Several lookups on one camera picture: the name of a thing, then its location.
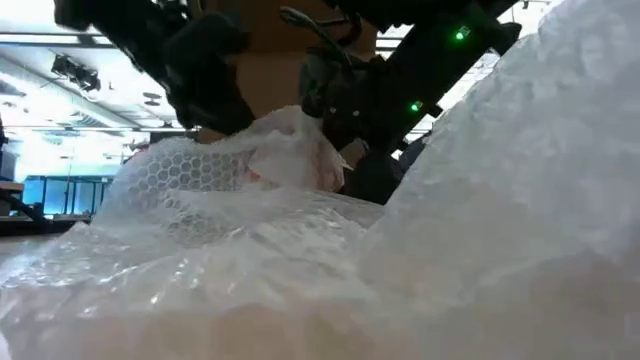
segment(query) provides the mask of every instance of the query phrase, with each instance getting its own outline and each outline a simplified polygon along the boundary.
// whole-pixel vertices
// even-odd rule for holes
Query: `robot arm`
[[[338,149],[358,137],[372,149],[392,152],[437,102],[489,49],[502,54],[520,28],[496,17],[517,0],[323,0],[345,19],[316,22],[293,9],[282,18],[315,31],[325,46],[310,57],[329,71],[301,94],[303,110],[324,118],[324,132]],[[388,60],[364,62],[343,46],[354,42],[361,18],[380,31],[402,24],[413,29]],[[178,120],[224,134],[254,120],[225,62],[242,52],[248,34],[219,13],[198,19],[178,0],[56,0],[56,22],[77,30],[95,26],[167,92]],[[334,40],[323,27],[350,22]]]
[[[168,0],[56,0],[55,20],[100,30],[166,90],[184,127],[232,134],[254,120],[235,68],[225,62],[244,50],[248,34],[222,14],[196,20],[186,5]]]

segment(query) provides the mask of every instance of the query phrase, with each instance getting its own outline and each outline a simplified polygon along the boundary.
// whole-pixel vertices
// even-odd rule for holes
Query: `plastic bag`
[[[336,191],[343,160],[322,135],[317,119],[288,106],[255,121],[230,139],[199,145],[172,138],[131,159],[110,188],[105,210],[136,216],[157,206],[167,190],[238,191],[278,186]]]
[[[287,187],[105,206],[0,270],[7,358],[640,358],[638,16],[558,6],[381,218]]]

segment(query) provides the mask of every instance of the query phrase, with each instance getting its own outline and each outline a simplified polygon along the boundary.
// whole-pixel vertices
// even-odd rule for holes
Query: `cable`
[[[329,44],[331,48],[337,54],[339,54],[340,63],[343,65],[344,70],[346,70],[345,75],[349,79],[355,77],[353,73],[353,64],[351,63],[351,58],[349,58],[347,52],[313,19],[311,19],[305,13],[287,6],[283,6],[280,8],[280,18],[282,18],[282,20],[288,24],[303,27],[316,33],[316,35],[318,35],[322,40]]]
[[[349,23],[349,19],[344,17],[342,19],[316,21],[316,23],[322,27],[332,27],[332,26],[346,25]]]
[[[54,81],[62,80],[62,78],[63,78],[62,76],[58,76],[55,79],[51,79],[51,80],[47,81],[46,83],[44,83],[42,86],[40,86],[38,89],[44,89],[45,87],[47,87],[48,85],[50,85]]]
[[[92,103],[97,103],[100,102],[101,99],[98,97],[91,97],[91,95],[89,95],[88,91],[84,91],[84,89],[82,89],[83,91],[81,92],[82,97],[85,98],[85,100],[92,102]]]
[[[199,19],[204,15],[204,7],[201,0],[187,0],[187,7],[194,19]]]
[[[362,18],[358,14],[345,14],[345,18],[351,24],[349,32],[338,40],[338,44],[341,46],[353,45],[360,35],[362,35]]]

